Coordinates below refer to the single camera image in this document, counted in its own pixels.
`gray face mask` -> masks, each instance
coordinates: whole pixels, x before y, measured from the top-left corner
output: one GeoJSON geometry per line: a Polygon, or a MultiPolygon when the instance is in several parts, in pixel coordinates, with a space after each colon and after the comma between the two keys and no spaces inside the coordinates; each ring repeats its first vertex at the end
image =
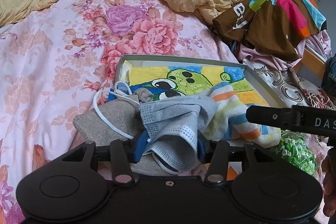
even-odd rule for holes
{"type": "Polygon", "coordinates": [[[204,131],[216,110],[213,99],[200,95],[141,104],[142,122],[149,135],[145,151],[153,152],[172,169],[191,170],[198,162],[197,131],[204,131]]]}

